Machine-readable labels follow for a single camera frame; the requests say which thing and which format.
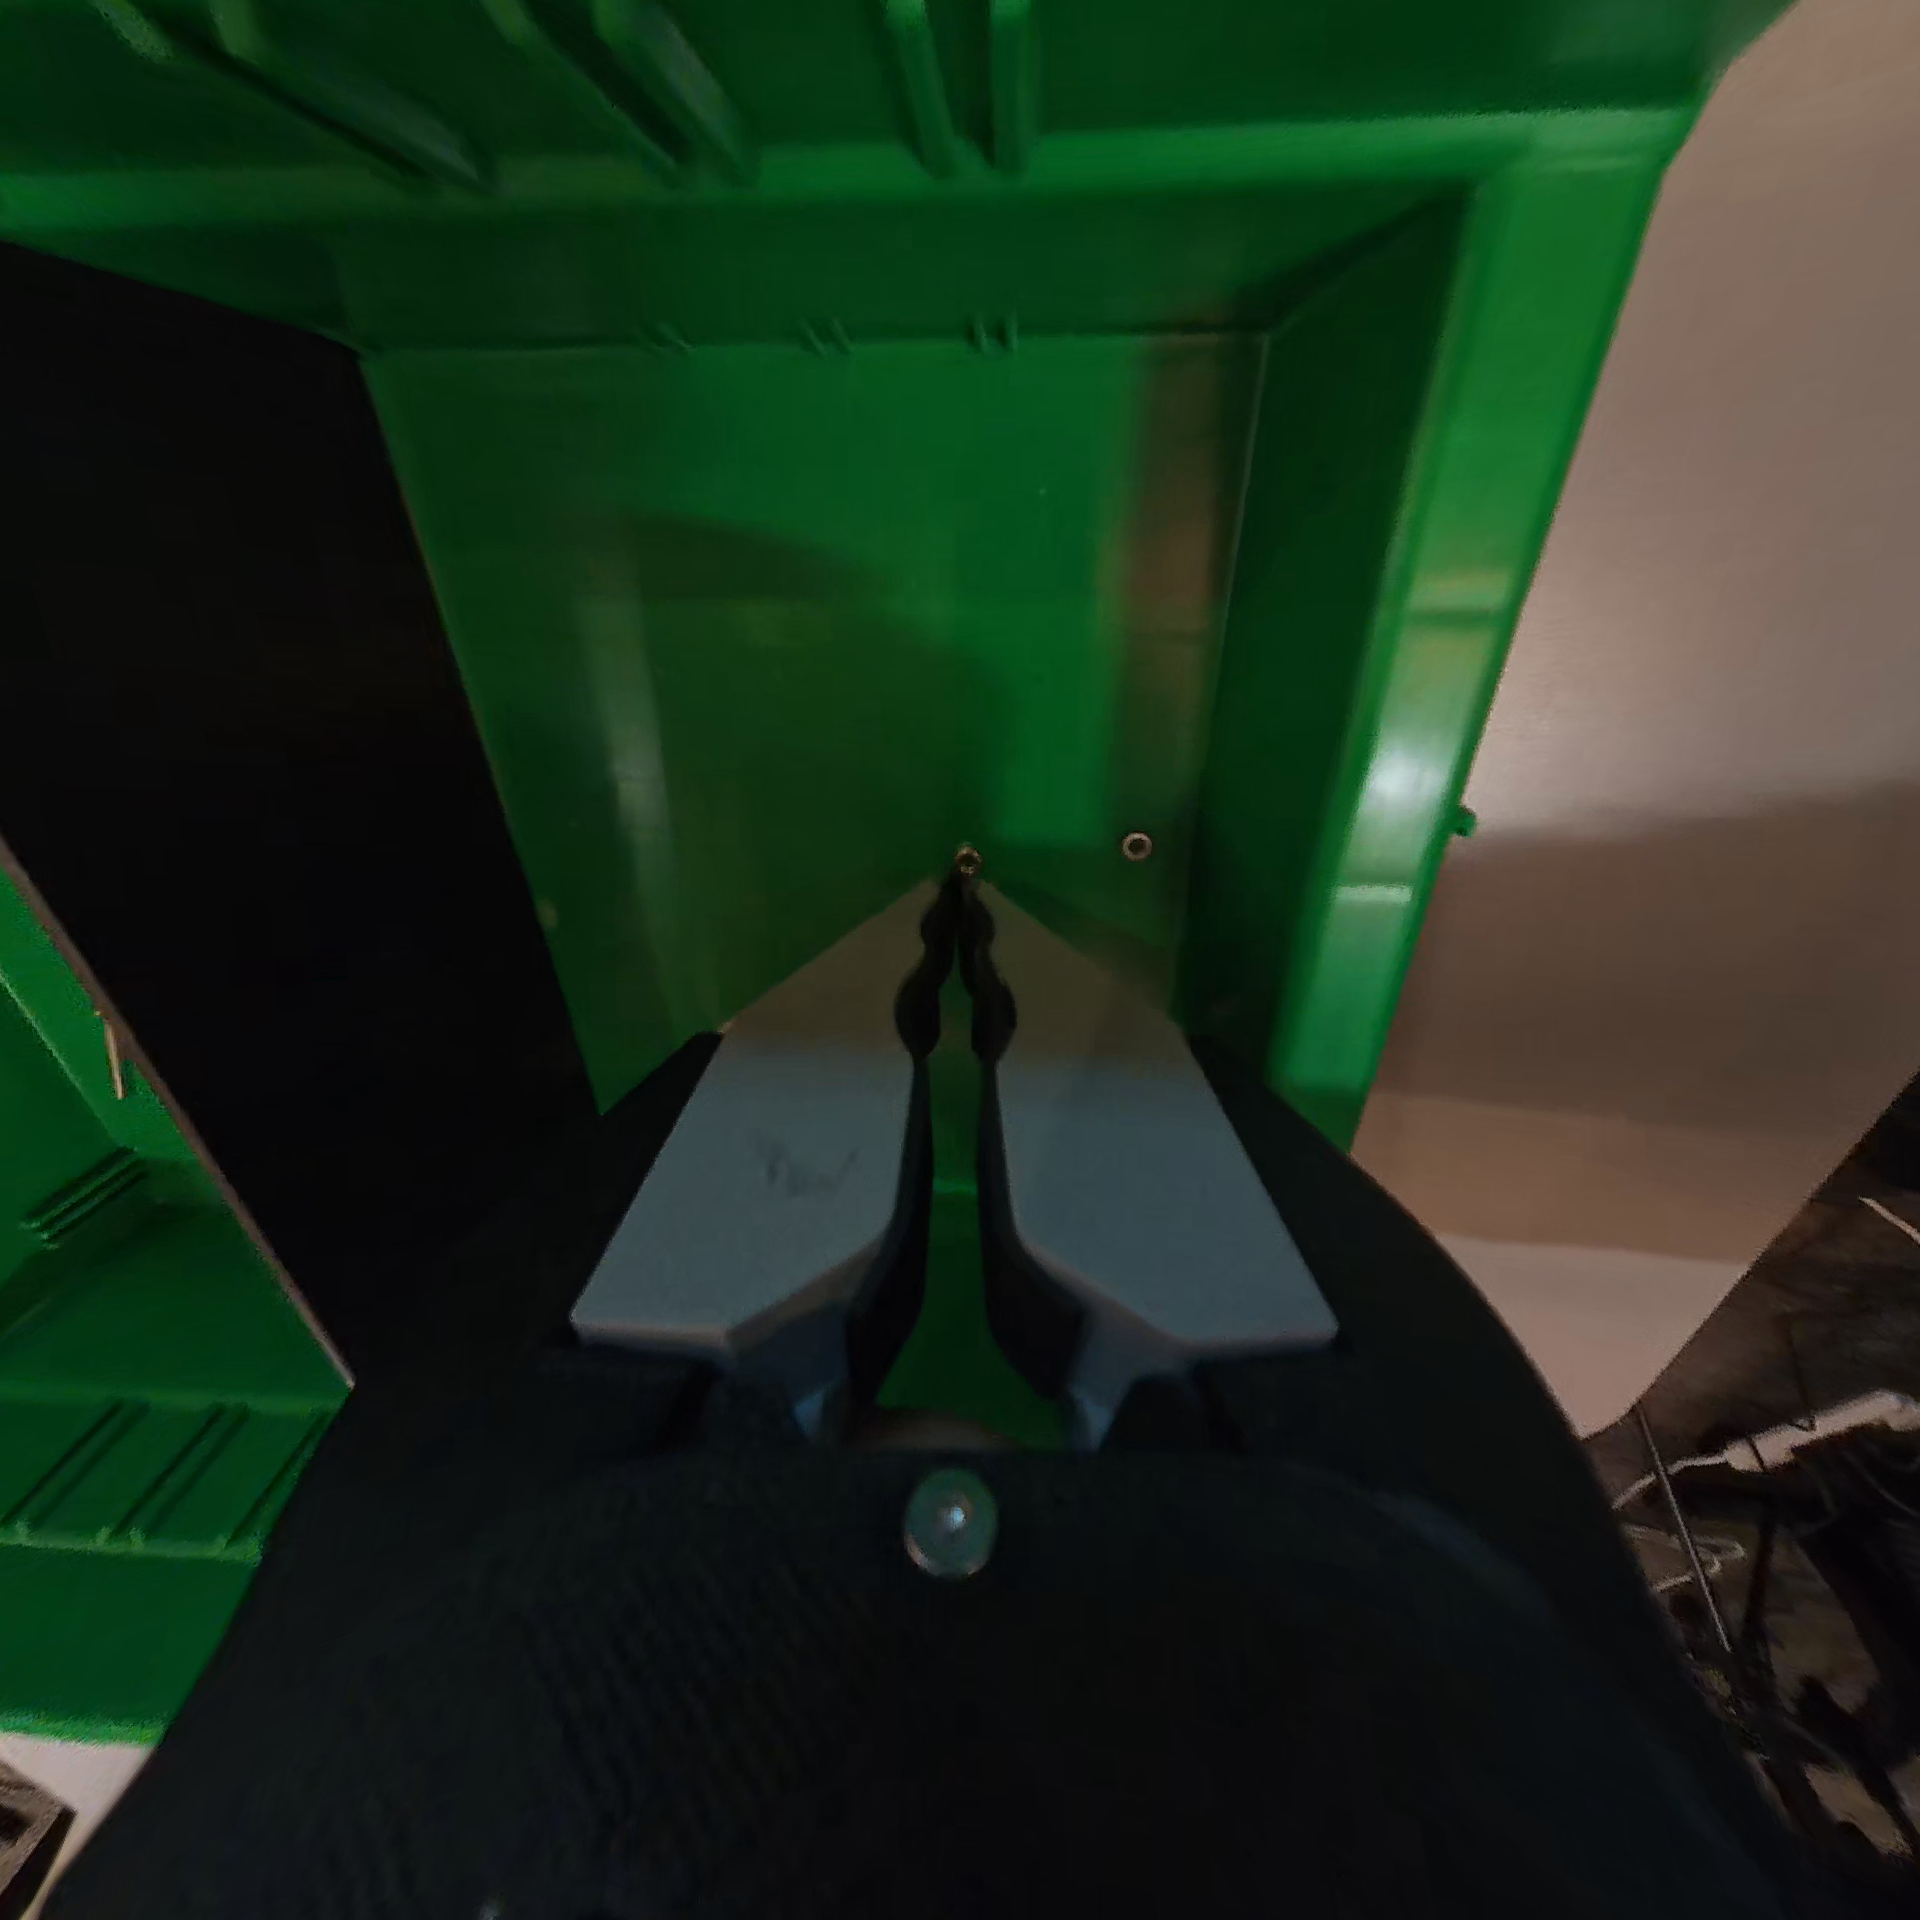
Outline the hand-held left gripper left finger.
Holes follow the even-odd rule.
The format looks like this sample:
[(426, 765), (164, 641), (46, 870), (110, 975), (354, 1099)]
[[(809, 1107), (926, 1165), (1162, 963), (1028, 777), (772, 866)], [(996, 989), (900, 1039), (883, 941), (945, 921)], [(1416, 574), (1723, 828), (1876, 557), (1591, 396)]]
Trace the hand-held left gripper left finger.
[(808, 1437), (873, 1404), (926, 1293), (952, 909), (926, 879), (731, 1020), (571, 1307), (586, 1346), (707, 1365)]

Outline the black bin divider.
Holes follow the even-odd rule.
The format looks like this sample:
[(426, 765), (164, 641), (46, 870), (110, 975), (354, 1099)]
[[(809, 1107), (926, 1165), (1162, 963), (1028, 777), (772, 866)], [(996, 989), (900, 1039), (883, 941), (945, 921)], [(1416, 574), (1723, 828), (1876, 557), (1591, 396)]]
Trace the black bin divider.
[(361, 1372), (593, 1115), (356, 356), (6, 247), (6, 841)]

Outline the green plastic bin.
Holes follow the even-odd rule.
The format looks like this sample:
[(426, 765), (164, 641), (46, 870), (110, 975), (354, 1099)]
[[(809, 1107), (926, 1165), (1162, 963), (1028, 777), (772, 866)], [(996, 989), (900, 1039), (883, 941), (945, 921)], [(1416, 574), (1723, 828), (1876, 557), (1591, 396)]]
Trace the green plastic bin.
[(6, 841), (6, 1734), (162, 1740), (364, 1380), (568, 1339), (731, 1020), (964, 844), (1346, 1145), (1783, 12), (6, 5), (6, 247), (356, 356), (593, 1089), (354, 1372)]

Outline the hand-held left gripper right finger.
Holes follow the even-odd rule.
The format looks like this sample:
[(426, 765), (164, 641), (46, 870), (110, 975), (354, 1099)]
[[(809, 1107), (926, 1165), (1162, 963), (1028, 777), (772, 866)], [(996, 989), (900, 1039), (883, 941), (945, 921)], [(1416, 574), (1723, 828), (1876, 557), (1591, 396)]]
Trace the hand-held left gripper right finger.
[(1187, 1034), (999, 890), (963, 887), (992, 1334), (1078, 1445), (1147, 1383), (1328, 1353), (1338, 1316)]

